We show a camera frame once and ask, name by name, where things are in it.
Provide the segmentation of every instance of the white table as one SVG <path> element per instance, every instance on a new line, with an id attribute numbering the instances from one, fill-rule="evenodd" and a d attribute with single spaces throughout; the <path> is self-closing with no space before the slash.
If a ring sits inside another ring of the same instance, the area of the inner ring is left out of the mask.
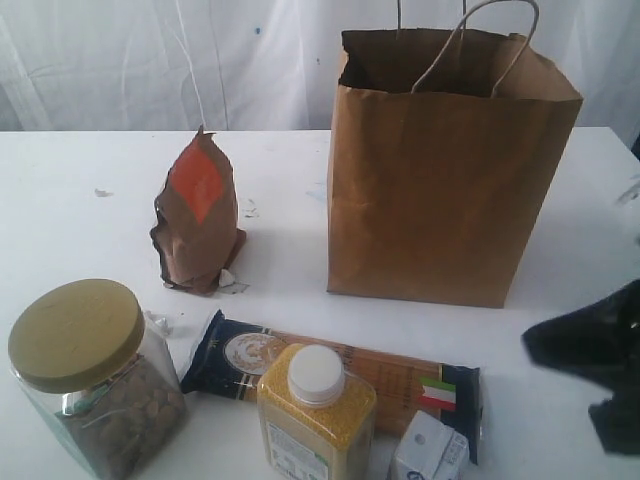
<path id="1" fill-rule="evenodd" d="M 640 275 L 640 207 L 615 205 L 640 163 L 610 130 L 574 131 L 504 310 L 325 293 L 326 131 L 216 135 L 235 167 L 240 225 L 249 235 L 232 270 L 251 287 L 212 298 L 165 289 L 148 235 L 153 199 L 191 136 L 0 133 L 2 348 L 39 295 L 79 278 L 112 278 L 143 308 L 169 315 L 178 368 L 218 307 L 241 321 L 482 367 L 487 455 L 465 478 L 639 478 L 640 459 L 606 456 L 589 421 L 588 406 L 608 392 L 532 367 L 520 344 L 531 325 Z M 87 478 L 19 390 L 7 356 L 0 358 L 0 478 Z M 280 478 L 264 459 L 253 405 L 194 394 L 189 406 L 190 422 L 142 478 Z M 384 478 L 393 445 L 375 443 L 371 479 Z"/>

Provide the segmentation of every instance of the italian flag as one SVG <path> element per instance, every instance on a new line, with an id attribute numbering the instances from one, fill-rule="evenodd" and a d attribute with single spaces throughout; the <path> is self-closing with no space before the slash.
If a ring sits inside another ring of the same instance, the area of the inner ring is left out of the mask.
<path id="1" fill-rule="evenodd" d="M 418 399 L 421 405 L 431 408 L 439 408 L 449 412 L 456 410 L 456 386 L 450 383 L 439 382 L 433 378 L 420 377 L 423 392 Z"/>

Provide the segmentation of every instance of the white bottle cap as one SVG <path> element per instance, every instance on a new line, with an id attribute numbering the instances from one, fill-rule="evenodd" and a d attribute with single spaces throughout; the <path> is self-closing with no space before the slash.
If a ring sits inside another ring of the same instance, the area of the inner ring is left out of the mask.
<path id="1" fill-rule="evenodd" d="M 308 407 L 328 407 L 344 390 L 344 367 L 336 352 L 321 345 L 302 347 L 287 377 L 293 398 Z"/>

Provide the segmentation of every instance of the small white carton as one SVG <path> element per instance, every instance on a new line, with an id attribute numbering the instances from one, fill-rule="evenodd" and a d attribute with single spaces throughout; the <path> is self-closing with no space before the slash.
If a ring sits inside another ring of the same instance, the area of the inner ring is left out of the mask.
<path id="1" fill-rule="evenodd" d="M 459 480 L 469 442 L 453 428 L 418 411 L 391 460 L 390 480 Z"/>

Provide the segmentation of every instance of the bottle label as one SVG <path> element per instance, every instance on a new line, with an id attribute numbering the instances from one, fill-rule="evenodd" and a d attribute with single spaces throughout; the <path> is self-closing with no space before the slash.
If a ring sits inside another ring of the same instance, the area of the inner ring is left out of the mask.
<path id="1" fill-rule="evenodd" d="M 271 464 L 276 470 L 294 480 L 329 480 L 329 464 L 317 453 L 267 422 Z"/>

